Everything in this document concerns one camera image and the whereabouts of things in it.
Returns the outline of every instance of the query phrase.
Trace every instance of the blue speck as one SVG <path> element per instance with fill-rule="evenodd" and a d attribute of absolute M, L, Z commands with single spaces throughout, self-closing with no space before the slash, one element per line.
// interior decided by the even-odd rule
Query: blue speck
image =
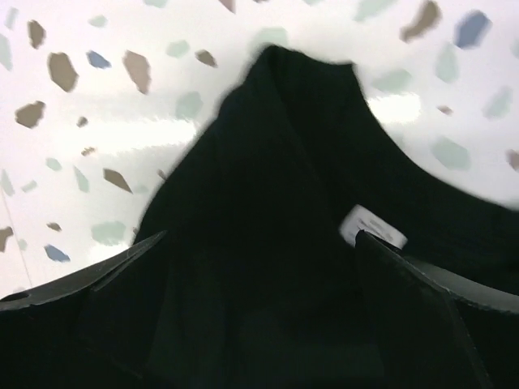
<path fill-rule="evenodd" d="M 492 22 L 481 11 L 472 11 L 458 24 L 456 46 L 469 49 L 481 45 Z"/>
<path fill-rule="evenodd" d="M 45 252 L 47 253 L 47 256 L 52 259 L 55 262 L 70 262 L 71 257 L 66 255 L 64 252 L 62 252 L 60 249 L 57 249 L 56 247 L 52 245 L 45 246 Z"/>
<path fill-rule="evenodd" d="M 97 69 L 108 69 L 112 67 L 112 64 L 105 59 L 102 55 L 96 53 L 95 51 L 89 51 L 87 53 L 88 62 L 90 65 L 96 67 Z"/>

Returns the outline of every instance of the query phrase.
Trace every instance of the black fabric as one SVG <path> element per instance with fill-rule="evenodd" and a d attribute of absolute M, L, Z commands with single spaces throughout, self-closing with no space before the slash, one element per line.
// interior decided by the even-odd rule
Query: black fabric
<path fill-rule="evenodd" d="M 519 386 L 519 296 L 357 236 L 362 289 L 391 387 Z"/>
<path fill-rule="evenodd" d="M 449 290 L 368 233 L 356 251 L 389 386 L 493 388 Z"/>
<path fill-rule="evenodd" d="M 371 114 L 352 64 L 271 46 L 142 219 L 136 242 L 161 230 L 174 237 L 163 252 L 174 284 L 163 309 L 169 324 L 159 324 L 150 370 L 180 376 L 180 387 L 240 387 L 233 380 L 250 366 L 237 334 L 260 311 L 286 336 L 305 333 L 301 343 L 325 334 L 335 315 L 357 323 L 350 338 L 372 344 L 362 306 L 341 303 L 360 298 L 354 249 L 338 232 L 356 204 L 403 232 L 406 254 L 519 292 L 517 212 L 409 160 Z M 335 301 L 333 314 L 312 320 L 326 301 Z M 371 363 L 373 383 L 376 353 Z"/>
<path fill-rule="evenodd" d="M 164 296 L 164 237 L 4 297 L 2 388 L 142 388 Z"/>

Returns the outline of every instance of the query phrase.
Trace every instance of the terrazzo pattern surface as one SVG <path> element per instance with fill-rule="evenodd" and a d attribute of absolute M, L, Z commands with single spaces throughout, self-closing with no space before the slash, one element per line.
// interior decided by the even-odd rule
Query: terrazzo pattern surface
<path fill-rule="evenodd" d="M 125 250 L 267 43 L 355 62 L 411 160 L 519 208 L 518 16 L 514 0 L 4 0 L 0 297 Z"/>

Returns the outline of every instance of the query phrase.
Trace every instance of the brown speck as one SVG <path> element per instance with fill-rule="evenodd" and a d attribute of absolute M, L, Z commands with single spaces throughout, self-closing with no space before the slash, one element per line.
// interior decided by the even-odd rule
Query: brown speck
<path fill-rule="evenodd" d="M 438 110 L 441 113 L 445 113 L 446 115 L 449 115 L 449 116 L 453 114 L 453 110 L 450 109 L 447 105 L 441 105 L 440 107 L 438 107 Z"/>
<path fill-rule="evenodd" d="M 51 53 L 47 60 L 50 79 L 65 92 L 75 88 L 79 75 L 65 53 Z"/>
<path fill-rule="evenodd" d="M 519 171 L 519 152 L 515 150 L 508 150 L 506 153 L 506 157 L 512 169 Z"/>
<path fill-rule="evenodd" d="M 195 54 L 195 56 L 196 56 L 196 59 L 198 59 L 203 64 L 211 66 L 211 67 L 217 67 L 217 61 L 214 59 L 212 54 L 209 53 L 207 50 L 200 50 Z"/>
<path fill-rule="evenodd" d="M 127 183 L 127 180 L 120 174 L 120 172 L 116 172 L 112 169 L 103 169 L 103 174 L 105 180 L 114 184 L 116 187 L 125 190 L 126 192 L 133 193 L 130 189 L 130 186 Z"/>
<path fill-rule="evenodd" d="M 34 49 L 38 49 L 43 45 L 45 39 L 45 29 L 36 20 L 31 20 L 27 23 L 29 39 L 31 40 L 31 46 Z"/>
<path fill-rule="evenodd" d="M 234 0 L 219 0 L 222 6 L 234 13 Z"/>
<path fill-rule="evenodd" d="M 62 230 L 61 226 L 58 223 L 48 223 L 47 227 L 53 229 L 54 231 L 60 232 Z"/>
<path fill-rule="evenodd" d="M 43 118 L 45 103 L 43 101 L 35 101 L 33 104 L 24 105 L 15 111 L 15 120 L 27 128 L 34 128 Z"/>
<path fill-rule="evenodd" d="M 4 229 L 0 229 L 0 253 L 6 252 L 7 239 L 14 235 L 13 229 L 11 227 L 5 227 Z"/>
<path fill-rule="evenodd" d="M 400 38 L 404 42 L 409 42 L 413 38 L 423 36 L 427 31 L 435 28 L 441 20 L 441 9 L 436 2 L 425 2 L 418 14 L 409 26 L 405 26 L 401 30 Z"/>
<path fill-rule="evenodd" d="M 86 125 L 88 124 L 88 119 L 85 118 L 84 116 L 82 116 L 81 118 L 78 119 L 78 127 L 81 128 L 81 127 L 85 127 Z"/>
<path fill-rule="evenodd" d="M 86 147 L 86 148 L 81 152 L 81 155 L 82 155 L 82 156 L 89 156 L 90 154 L 93 154 L 94 152 L 96 152 L 96 148 L 95 148 L 95 147 Z"/>
<path fill-rule="evenodd" d="M 147 95 L 152 77 L 146 57 L 132 51 L 127 51 L 122 59 L 122 64 L 127 69 L 131 81 L 133 81 L 139 92 Z"/>

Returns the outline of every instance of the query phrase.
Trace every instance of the clothing tag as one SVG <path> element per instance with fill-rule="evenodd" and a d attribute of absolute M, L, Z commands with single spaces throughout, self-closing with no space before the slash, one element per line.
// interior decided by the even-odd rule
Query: clothing tag
<path fill-rule="evenodd" d="M 341 234 L 350 245 L 355 247 L 355 237 L 360 230 L 372 233 L 399 249 L 407 242 L 407 238 L 400 231 L 365 207 L 356 205 L 342 222 Z"/>

